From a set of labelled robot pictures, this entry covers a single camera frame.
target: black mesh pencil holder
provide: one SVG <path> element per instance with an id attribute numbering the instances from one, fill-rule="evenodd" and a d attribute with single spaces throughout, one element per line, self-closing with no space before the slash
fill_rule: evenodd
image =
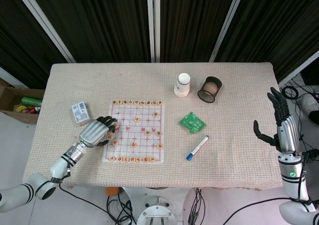
<path id="1" fill-rule="evenodd" d="M 222 83 L 216 77 L 207 77 L 201 89 L 197 92 L 198 97 L 207 103 L 213 103 Z"/>

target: white floor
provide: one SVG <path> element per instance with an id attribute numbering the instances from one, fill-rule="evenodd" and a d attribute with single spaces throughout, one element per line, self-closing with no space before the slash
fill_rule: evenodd
<path id="1" fill-rule="evenodd" d="M 305 141 L 312 145 L 319 141 L 319 128 L 306 117 L 302 117 Z M 30 152 L 35 126 L 27 125 L 0 113 L 0 189 L 7 189 L 20 184 L 24 167 Z M 319 198 L 317 188 L 318 178 L 312 176 L 319 169 L 319 162 L 312 163 L 307 173 L 307 183 L 313 199 Z M 72 193 L 85 198 L 105 208 L 106 196 L 102 187 L 75 187 Z M 206 216 L 203 225 L 220 225 L 238 208 L 249 203 L 275 197 L 286 197 L 282 188 L 264 190 L 261 192 L 246 189 L 217 190 L 203 189 L 206 202 Z M 184 203 L 184 224 L 187 224 L 188 214 L 193 201 L 194 191 L 191 191 Z M 240 211 L 228 225 L 286 225 L 279 214 L 278 206 L 283 201 L 271 201 L 252 206 Z M 200 224 L 202 211 L 197 225 Z M 77 200 L 57 189 L 47 200 L 33 200 L 24 207 L 8 213 L 0 214 L 0 225 L 113 225 L 114 222 L 102 211 Z"/>

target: robotic arm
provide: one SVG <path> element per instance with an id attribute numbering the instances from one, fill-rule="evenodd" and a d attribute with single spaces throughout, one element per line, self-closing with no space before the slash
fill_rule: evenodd
<path id="1" fill-rule="evenodd" d="M 74 143 L 52 166 L 51 179 L 47 180 L 42 174 L 33 174 L 25 183 L 11 189 L 0 190 L 0 213 L 15 209 L 29 203 L 33 197 L 47 199 L 62 183 L 70 177 L 70 169 L 83 157 L 87 148 L 103 146 L 109 141 L 100 142 L 107 132 L 115 132 L 114 122 L 117 120 L 107 116 L 99 117 L 89 123 L 81 132 L 79 142 Z"/>
<path id="2" fill-rule="evenodd" d="M 273 103 L 277 134 L 274 138 L 259 131 L 258 122 L 254 121 L 255 135 L 262 141 L 275 146 L 280 152 L 278 162 L 286 194 L 291 201 L 279 206 L 283 219 L 292 225 L 319 225 L 319 212 L 308 196 L 304 166 L 309 157 L 319 156 L 319 151 L 314 149 L 304 153 L 302 162 L 300 153 L 297 152 L 299 137 L 295 119 L 289 114 L 286 99 L 276 89 L 271 88 L 272 94 L 267 96 Z"/>

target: chessboard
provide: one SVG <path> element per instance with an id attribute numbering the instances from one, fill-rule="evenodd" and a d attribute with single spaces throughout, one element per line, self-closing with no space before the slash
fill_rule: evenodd
<path id="1" fill-rule="evenodd" d="M 116 118 L 115 133 L 108 134 L 103 162 L 164 162 L 164 103 L 112 100 L 109 115 Z"/>

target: white paper cup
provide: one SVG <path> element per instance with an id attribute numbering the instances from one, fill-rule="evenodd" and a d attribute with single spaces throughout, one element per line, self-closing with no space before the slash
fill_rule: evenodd
<path id="1" fill-rule="evenodd" d="M 190 89 L 190 75 L 182 73 L 178 76 L 177 82 L 175 83 L 174 93 L 179 97 L 187 96 Z"/>

